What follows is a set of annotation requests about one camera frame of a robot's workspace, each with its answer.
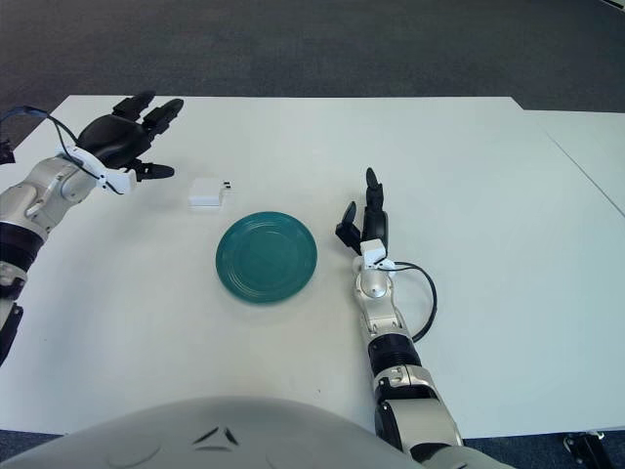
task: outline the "black cable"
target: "black cable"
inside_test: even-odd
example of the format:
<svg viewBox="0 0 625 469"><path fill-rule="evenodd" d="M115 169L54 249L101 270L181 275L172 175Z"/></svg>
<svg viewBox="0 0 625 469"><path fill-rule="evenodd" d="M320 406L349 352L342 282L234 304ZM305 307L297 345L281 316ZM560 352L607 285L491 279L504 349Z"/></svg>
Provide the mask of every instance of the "black cable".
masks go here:
<svg viewBox="0 0 625 469"><path fill-rule="evenodd" d="M87 173L89 176L91 176L92 178L98 180L99 177L96 176L95 174L93 174L91 171L87 171L83 165L82 165L82 161L77 160L76 158L74 158L73 156L71 156L69 154L69 151L67 151L67 147L65 146L65 141L63 140L63 135L61 135L61 129L59 128L59 125L57 125L56 122L54 122L55 124L55 129L57 129L57 134L59 135L59 140L61 141L61 146L62 146L62 150L65 153L65 156L63 157L63 159L66 159L68 161L71 161L72 163L74 163L76 166L78 166L78 169L80 169L81 171L84 171L85 173Z"/></svg>
<svg viewBox="0 0 625 469"><path fill-rule="evenodd" d="M76 138L76 136L73 134L71 130L69 130L69 128L65 124L63 124L58 119L56 119L47 110L39 109L38 107L33 107L33 106L13 107L12 109L9 109L7 112L2 114L2 117L0 117L0 123L8 119L11 116L18 115L18 114L34 115L35 117L40 117L42 119L49 119L52 122L54 122L55 125L60 126L67 133L67 135L71 138L71 140L74 141L74 143L78 142L78 139Z"/></svg>
<svg viewBox="0 0 625 469"><path fill-rule="evenodd" d="M417 332L416 334L412 336L412 342L418 342L428 333L428 331L432 327L432 324L434 323L434 318L437 315L437 309L438 309L437 287L434 285L434 281L432 280L430 275L421 267L417 266L416 264L412 264L410 262L395 262L395 264L397 266L407 266L407 267L404 267L401 269L380 269L380 270L384 272L402 272L402 271L410 271L410 270L419 271L426 278L426 280L430 284L430 289L432 290L432 310L430 311L430 316L428 317L428 320L426 321L425 325L421 327L421 330L419 330L419 332Z"/></svg>
<svg viewBox="0 0 625 469"><path fill-rule="evenodd" d="M113 187L113 184L111 184L109 181L106 181L106 185L110 187L110 189L115 192L117 195L123 195L123 193L118 192L116 188Z"/></svg>

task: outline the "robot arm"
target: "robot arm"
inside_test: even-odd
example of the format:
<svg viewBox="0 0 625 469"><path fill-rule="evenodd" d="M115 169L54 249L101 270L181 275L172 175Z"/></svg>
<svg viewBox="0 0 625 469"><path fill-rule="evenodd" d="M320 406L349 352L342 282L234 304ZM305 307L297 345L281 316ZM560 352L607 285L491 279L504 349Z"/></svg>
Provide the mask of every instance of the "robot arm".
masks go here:
<svg viewBox="0 0 625 469"><path fill-rule="evenodd" d="M138 159L183 106L182 100L170 101L151 111L141 124L136 122L153 97L153 92L144 92L126 98L112 114L89 124L75 145L66 147L62 140L57 156L40 161L26 179L0 194L0 364L20 324L23 311L16 300L26 284L26 273L67 210L95 187L123 194L143 179L174 174L168 166Z"/></svg>
<svg viewBox="0 0 625 469"><path fill-rule="evenodd" d="M374 376L376 434L421 462L442 448L460 447L463 442L432 376L421 366L406 322L395 305L396 265L387 258L388 218L382 210L382 185L371 168L366 179L362 240L354 226L354 202L336 234L361 254L354 260L354 296Z"/></svg>

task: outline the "table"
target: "table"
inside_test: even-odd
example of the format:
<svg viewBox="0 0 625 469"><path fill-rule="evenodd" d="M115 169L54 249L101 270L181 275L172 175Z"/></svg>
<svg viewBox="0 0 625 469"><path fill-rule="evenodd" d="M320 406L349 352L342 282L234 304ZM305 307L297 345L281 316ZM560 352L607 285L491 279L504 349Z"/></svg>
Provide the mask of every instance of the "table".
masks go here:
<svg viewBox="0 0 625 469"><path fill-rule="evenodd" d="M529 110L625 217L625 113Z"/></svg>
<svg viewBox="0 0 625 469"><path fill-rule="evenodd" d="M55 115L78 131L120 99L70 96ZM0 187L56 146L40 125ZM186 98L145 160L176 177L93 192L40 251L0 368L0 428L64 433L252 395L372 429L353 256L333 235L350 200L361 217L369 165L385 187L391 257L437 282L418 351L463 436L625 423L625 221L513 100ZM232 182L221 209L188 208L200 176ZM232 297L214 268L225 230L260 210L300 219L318 249L307 287L265 307ZM416 329L427 285L405 273L396 286Z"/></svg>

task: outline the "floor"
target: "floor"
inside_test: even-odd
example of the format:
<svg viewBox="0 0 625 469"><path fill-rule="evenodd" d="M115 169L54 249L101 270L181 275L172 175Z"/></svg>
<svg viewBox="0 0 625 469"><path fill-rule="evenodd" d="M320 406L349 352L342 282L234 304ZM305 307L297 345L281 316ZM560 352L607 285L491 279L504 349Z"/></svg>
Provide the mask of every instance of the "floor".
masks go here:
<svg viewBox="0 0 625 469"><path fill-rule="evenodd" d="M3 110L154 89L625 112L625 13L599 0L0 0L0 44ZM3 136L17 144L36 124L15 118ZM0 460L49 438L0 432ZM605 441L625 467L625 432ZM518 467L577 467L554 435L469 444Z"/></svg>

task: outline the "green plate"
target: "green plate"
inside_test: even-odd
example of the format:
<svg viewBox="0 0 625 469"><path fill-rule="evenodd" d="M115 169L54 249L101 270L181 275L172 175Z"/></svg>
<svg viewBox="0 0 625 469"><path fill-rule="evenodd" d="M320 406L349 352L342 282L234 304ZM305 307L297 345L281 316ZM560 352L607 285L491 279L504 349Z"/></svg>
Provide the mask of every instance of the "green plate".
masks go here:
<svg viewBox="0 0 625 469"><path fill-rule="evenodd" d="M316 245L297 219L279 212L248 215L217 247L217 274L234 295L252 303L283 300L313 276Z"/></svg>

